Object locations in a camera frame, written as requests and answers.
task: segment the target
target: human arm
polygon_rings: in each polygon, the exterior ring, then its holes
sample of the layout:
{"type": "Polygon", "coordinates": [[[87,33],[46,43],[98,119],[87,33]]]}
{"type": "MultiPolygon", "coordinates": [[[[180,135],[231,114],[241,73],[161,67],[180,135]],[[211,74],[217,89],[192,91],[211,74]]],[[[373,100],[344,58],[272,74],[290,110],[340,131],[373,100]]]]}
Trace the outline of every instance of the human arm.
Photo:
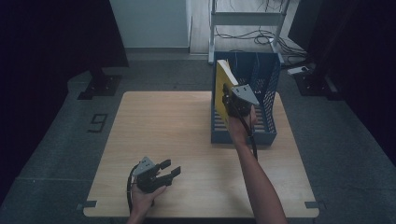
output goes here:
{"type": "MultiPolygon", "coordinates": [[[[256,122],[252,107],[247,124],[256,122]]],[[[257,223],[287,223],[285,213],[268,176],[254,158],[247,144],[247,132],[241,120],[229,117],[229,132],[233,139],[245,179],[247,195],[257,223]]]]}
{"type": "Polygon", "coordinates": [[[141,224],[146,218],[154,199],[166,190],[166,186],[156,189],[152,193],[145,193],[137,187],[135,183],[132,185],[132,212],[128,218],[127,224],[141,224]]]}

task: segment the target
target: wooden table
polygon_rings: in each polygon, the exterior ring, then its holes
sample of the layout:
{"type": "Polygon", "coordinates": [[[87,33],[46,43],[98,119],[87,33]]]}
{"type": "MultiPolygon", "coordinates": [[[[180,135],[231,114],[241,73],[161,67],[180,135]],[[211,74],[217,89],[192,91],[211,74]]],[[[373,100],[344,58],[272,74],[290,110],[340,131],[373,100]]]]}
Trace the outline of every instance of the wooden table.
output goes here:
{"type": "MultiPolygon", "coordinates": [[[[253,217],[233,145],[210,143],[210,91],[125,92],[84,208],[88,217],[128,217],[126,183],[144,156],[181,166],[173,185],[156,199],[148,217],[253,217]]],[[[259,147],[261,166],[271,179],[287,217],[316,217],[314,202],[285,110],[274,102],[277,136],[259,147]]]]}

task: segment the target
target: metal rack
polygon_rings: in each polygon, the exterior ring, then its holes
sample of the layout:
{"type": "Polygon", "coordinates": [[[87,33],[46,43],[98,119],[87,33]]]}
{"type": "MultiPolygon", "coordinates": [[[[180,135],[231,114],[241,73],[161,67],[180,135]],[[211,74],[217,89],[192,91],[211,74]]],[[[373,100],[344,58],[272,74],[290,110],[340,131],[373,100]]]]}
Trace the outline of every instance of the metal rack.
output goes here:
{"type": "Polygon", "coordinates": [[[208,62],[213,64],[215,55],[215,28],[218,25],[260,25],[276,26],[275,37],[271,39],[271,48],[274,53],[278,54],[281,63],[284,63],[282,55],[279,52],[277,42],[280,31],[285,21],[289,2],[286,0],[285,6],[281,12],[217,12],[216,0],[212,1],[212,10],[210,13],[210,38],[209,38],[209,57],[208,62]]]}

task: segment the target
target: human hand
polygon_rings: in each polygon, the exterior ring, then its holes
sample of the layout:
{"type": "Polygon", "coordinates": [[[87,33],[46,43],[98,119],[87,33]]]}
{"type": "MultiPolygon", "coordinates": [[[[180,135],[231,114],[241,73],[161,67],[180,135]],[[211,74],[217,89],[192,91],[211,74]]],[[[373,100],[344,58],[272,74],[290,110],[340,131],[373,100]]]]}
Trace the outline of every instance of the human hand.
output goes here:
{"type": "Polygon", "coordinates": [[[152,202],[156,197],[166,190],[166,186],[156,189],[152,193],[145,193],[137,187],[136,183],[132,184],[132,212],[128,219],[128,224],[143,223],[152,202]]]}
{"type": "MultiPolygon", "coordinates": [[[[250,115],[244,117],[244,120],[249,127],[257,123],[254,105],[251,106],[250,115]]],[[[228,131],[237,147],[247,144],[248,133],[239,118],[228,117],[228,131]]]]}

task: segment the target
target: yellow book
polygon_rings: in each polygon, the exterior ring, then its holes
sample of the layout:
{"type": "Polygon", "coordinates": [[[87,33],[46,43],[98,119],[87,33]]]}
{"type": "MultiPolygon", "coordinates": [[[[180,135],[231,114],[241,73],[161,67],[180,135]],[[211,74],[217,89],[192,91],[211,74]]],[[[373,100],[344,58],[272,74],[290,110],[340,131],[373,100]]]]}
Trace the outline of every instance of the yellow book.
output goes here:
{"type": "Polygon", "coordinates": [[[237,86],[238,81],[233,76],[228,62],[225,60],[218,60],[216,64],[215,108],[228,129],[228,114],[222,102],[224,84],[227,86],[231,95],[231,87],[237,86]]]}

